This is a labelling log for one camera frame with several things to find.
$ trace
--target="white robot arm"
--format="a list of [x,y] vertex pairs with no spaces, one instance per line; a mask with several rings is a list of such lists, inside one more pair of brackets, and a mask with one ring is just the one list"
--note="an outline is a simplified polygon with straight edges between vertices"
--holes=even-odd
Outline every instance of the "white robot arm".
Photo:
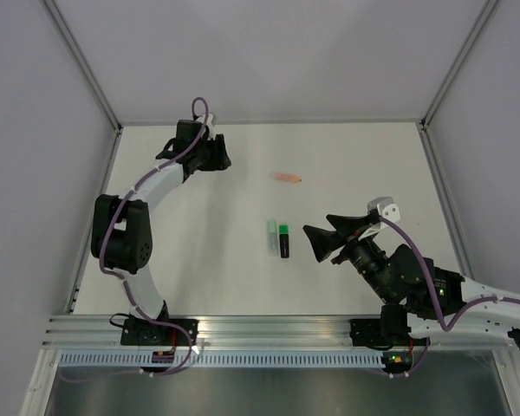
[[[173,189],[196,171],[221,171],[231,165],[224,136],[214,133],[215,116],[204,114],[196,120],[180,120],[176,137],[169,140],[147,173],[126,192],[125,198],[100,195],[94,204],[91,252],[109,274],[115,274],[133,305],[131,315],[154,320],[167,317],[166,303],[158,293],[148,261],[153,240],[150,213]],[[192,147],[184,157],[182,152]],[[123,203],[115,223],[114,214]],[[108,234],[108,227],[113,229]]]
[[[351,262],[384,303],[377,325],[351,320],[353,344],[387,349],[408,346],[410,341],[424,345],[422,339],[431,338],[456,344],[516,344],[520,349],[520,295],[434,267],[395,224],[399,219],[393,200],[378,198],[368,204],[365,217],[328,215],[335,231],[303,227],[319,262],[341,249],[331,262]],[[390,257],[374,242],[386,227],[408,243]]]

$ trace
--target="green highlighter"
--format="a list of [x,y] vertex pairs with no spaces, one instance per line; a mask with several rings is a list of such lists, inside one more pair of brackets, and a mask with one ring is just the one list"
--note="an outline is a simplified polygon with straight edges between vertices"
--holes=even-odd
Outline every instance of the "green highlighter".
[[279,225],[279,255],[281,258],[289,258],[289,226]]
[[268,250],[272,256],[279,255],[279,243],[277,242],[277,221],[268,220]]

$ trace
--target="metal frame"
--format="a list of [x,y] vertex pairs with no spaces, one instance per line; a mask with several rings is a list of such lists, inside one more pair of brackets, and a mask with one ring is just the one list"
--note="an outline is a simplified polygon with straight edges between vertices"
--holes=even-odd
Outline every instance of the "metal frame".
[[[161,122],[154,121],[128,121],[123,123],[123,127],[157,127],[157,126],[175,126],[177,120],[165,120]],[[247,126],[250,124],[337,124],[337,123],[418,123],[418,117],[307,117],[298,119],[224,119],[218,117],[218,125],[240,125]]]
[[110,106],[100,83],[96,79],[96,75],[94,75],[93,70],[90,68],[87,58],[82,53],[81,47],[69,28],[68,22],[60,11],[60,8],[56,4],[55,0],[41,0],[41,4],[48,13],[50,21],[54,24],[58,36],[63,40],[63,43],[66,45],[69,53],[73,57],[75,65],[81,71],[81,75],[87,83],[96,103],[106,115],[112,128],[116,133],[118,133],[121,130],[121,123]]
[[[463,274],[473,276],[470,257],[467,252],[463,232],[458,222],[458,215],[454,208],[446,179],[439,165],[439,156],[436,153],[429,126],[439,110],[439,106],[446,97],[448,90],[454,83],[460,69],[471,53],[474,44],[481,36],[484,28],[489,23],[493,13],[497,9],[500,0],[487,0],[480,11],[478,18],[471,27],[461,49],[448,69],[438,92],[427,109],[424,117],[417,124],[427,162],[439,196],[445,222],[452,239],[457,261]],[[107,116],[116,132],[101,190],[107,187],[109,175],[115,159],[115,154],[120,141],[122,125],[109,105],[94,72],[90,68],[87,59],[81,51],[73,33],[65,18],[62,16],[55,0],[41,0],[44,9],[48,12],[59,36],[68,47],[69,53],[74,57],[83,78],[88,84],[93,96]],[[336,122],[337,120],[318,120],[317,122]],[[339,120],[346,122],[376,120]],[[88,247],[90,237],[90,222],[88,234],[81,245],[78,264],[75,272],[75,285],[69,298],[69,305],[73,305],[76,293],[82,279],[84,266],[88,259]],[[348,319],[362,316],[191,316],[199,319],[198,345],[213,351],[331,351],[331,352],[360,352],[365,348],[352,346],[348,335]],[[55,371],[61,359],[60,351],[64,348],[85,348],[100,351],[136,351],[138,348],[122,347],[119,344],[120,329],[112,327],[108,323],[108,316],[104,315],[56,315],[49,321],[49,330],[43,339],[42,352],[36,365],[36,371],[31,381],[22,414],[43,414]],[[473,351],[493,350],[493,346],[467,346],[463,345],[432,345],[432,350],[461,350]],[[517,378],[513,366],[511,353],[504,350],[494,350],[497,363],[497,371],[503,382],[505,394],[513,414],[520,415],[520,380]]]
[[[101,184],[99,189],[97,189],[97,194],[101,194],[106,191],[107,183],[110,180],[112,169],[114,168],[115,156],[117,155],[118,148],[120,147],[120,140],[122,134],[123,128],[115,132],[114,139],[112,140],[112,148],[110,150],[107,163],[102,168],[102,173],[100,175]],[[90,254],[92,223],[93,215],[92,212],[90,212],[88,214],[87,226],[85,228],[85,230],[87,230],[85,233],[85,237],[82,239],[81,245],[77,250],[76,258],[78,258],[79,260],[77,261],[77,266],[74,269],[73,275],[70,277],[70,281],[72,282],[70,287],[72,289],[69,292],[69,296],[67,297],[63,308],[66,314],[72,313],[75,307],[75,302],[79,293],[79,287],[81,286],[81,280],[83,278],[83,273],[85,272],[85,265],[87,264],[88,255]]]
[[478,41],[478,38],[483,33],[484,29],[487,27],[487,24],[495,13],[495,10],[497,9],[497,6],[500,2],[501,0],[487,0],[485,2],[484,7],[479,12],[478,17],[476,17],[476,20],[474,20],[474,24],[471,26],[470,32],[468,32],[468,36],[465,38],[465,41],[455,56],[452,65],[449,67],[445,78],[441,82],[438,92],[433,97],[430,107],[427,109],[426,114],[422,118],[420,122],[422,126],[427,127],[432,122],[433,117],[441,105],[441,102],[446,97],[446,94],[449,91],[451,85],[457,78],[458,72],[466,62],[468,55],[472,51],[472,48]]

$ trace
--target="gray wall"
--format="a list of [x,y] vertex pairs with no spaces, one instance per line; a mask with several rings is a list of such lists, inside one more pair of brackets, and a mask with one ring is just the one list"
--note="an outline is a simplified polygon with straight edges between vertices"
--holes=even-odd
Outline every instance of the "gray wall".
[[57,0],[123,123],[420,119],[484,0]]
[[520,292],[520,0],[500,4],[431,131],[476,278]]
[[0,0],[0,416],[60,312],[113,130],[37,0]]

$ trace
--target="purple cable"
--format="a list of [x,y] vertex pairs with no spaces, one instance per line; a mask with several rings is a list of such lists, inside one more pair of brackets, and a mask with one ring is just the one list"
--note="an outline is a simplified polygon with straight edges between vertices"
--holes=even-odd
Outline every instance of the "purple cable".
[[410,375],[414,371],[416,371],[422,365],[422,363],[426,360],[427,350],[429,349],[429,347],[430,347],[430,339],[426,338],[426,344],[424,346],[424,351],[422,351],[422,355],[420,356],[419,360],[416,361],[416,363],[413,365],[413,367],[410,370],[405,371],[404,373],[393,374],[393,378],[400,379],[400,378],[406,377],[407,374]]
[[476,305],[479,305],[480,303],[484,302],[507,302],[507,303],[515,303],[517,305],[520,305],[520,299],[516,299],[514,297],[504,297],[503,299],[499,299],[497,296],[487,296],[482,297],[480,299],[474,299],[473,301],[469,301],[465,306],[463,306],[451,319],[451,321],[447,324],[445,322],[445,317],[443,316],[443,311],[441,310],[441,306],[439,305],[439,299],[437,298],[437,292],[435,290],[435,286],[433,284],[432,280],[432,274],[430,273],[430,270],[427,268],[426,261],[424,260],[424,257],[422,256],[422,253],[419,252],[418,247],[416,247],[416,244],[414,241],[395,223],[389,221],[386,218],[380,217],[380,221],[384,224],[389,225],[391,228],[393,228],[397,233],[404,238],[408,246],[413,251],[414,255],[416,256],[416,260],[418,260],[419,266],[422,269],[422,272],[424,273],[424,279],[427,283],[427,288],[430,292],[430,297],[432,298],[432,305],[435,309],[435,315],[437,315],[437,319],[439,321],[439,325],[445,332],[449,332],[452,330],[452,328],[455,326],[457,321],[460,319],[460,317],[470,308],[473,308]]
[[104,235],[104,241],[102,242],[102,246],[101,246],[101,252],[100,252],[100,255],[99,255],[99,263],[100,263],[100,268],[101,268],[102,273],[104,273],[106,275],[110,275],[110,276],[116,276],[118,279],[123,281],[123,288],[124,288],[124,290],[125,290],[125,292],[127,294],[127,298],[129,299],[129,302],[131,303],[131,306],[133,306],[135,308],[135,310],[143,318],[145,318],[146,321],[148,321],[148,322],[150,322],[151,324],[154,324],[154,325],[159,325],[159,326],[162,326],[162,327],[168,327],[168,328],[176,329],[179,332],[181,332],[185,336],[185,338],[189,341],[189,351],[187,352],[187,355],[181,361],[181,363],[178,364],[175,368],[170,368],[170,369],[168,369],[166,371],[163,371],[161,373],[155,373],[155,375],[175,374],[175,373],[178,373],[179,371],[181,371],[183,366],[191,358],[191,354],[192,354],[192,338],[189,335],[189,333],[184,328],[180,327],[179,325],[176,325],[176,324],[170,323],[170,322],[157,321],[157,320],[151,318],[150,316],[148,316],[147,314],[145,314],[145,312],[142,310],[142,308],[135,301],[133,293],[131,293],[131,288],[129,288],[129,285],[125,281],[125,278],[123,277],[123,275],[118,273],[118,272],[116,272],[116,271],[114,271],[114,270],[108,270],[106,268],[106,265],[104,263],[104,256],[106,255],[106,247],[107,247],[107,244],[108,244],[108,242],[110,240],[110,237],[112,236],[112,232],[114,231],[115,224],[117,223],[118,218],[120,217],[121,211],[123,210],[123,207],[126,205],[127,201],[153,175],[155,175],[160,170],[165,169],[166,167],[168,167],[170,165],[173,165],[175,162],[177,162],[181,158],[185,157],[196,146],[196,144],[198,143],[198,141],[200,140],[200,138],[204,134],[205,129],[206,129],[206,123],[208,121],[208,117],[210,116],[210,110],[208,108],[208,103],[206,102],[206,100],[204,98],[202,98],[202,97],[197,97],[197,98],[195,98],[192,101],[192,115],[193,116],[196,116],[195,106],[196,106],[198,101],[201,101],[204,104],[204,106],[205,106],[205,120],[202,123],[202,127],[198,131],[197,136],[194,138],[192,143],[183,152],[181,152],[180,154],[175,156],[173,159],[169,159],[166,163],[163,163],[163,164],[159,165],[158,169],[154,168],[150,172],[147,172],[141,179],[139,179],[137,181],[137,183],[134,185],[133,189],[131,191],[129,191],[125,197],[123,197],[123,199],[121,200],[120,204],[118,205],[117,210],[115,210],[114,216],[112,217],[112,221],[110,221],[110,224],[109,224],[109,226],[108,226],[108,228],[106,230],[106,234]]

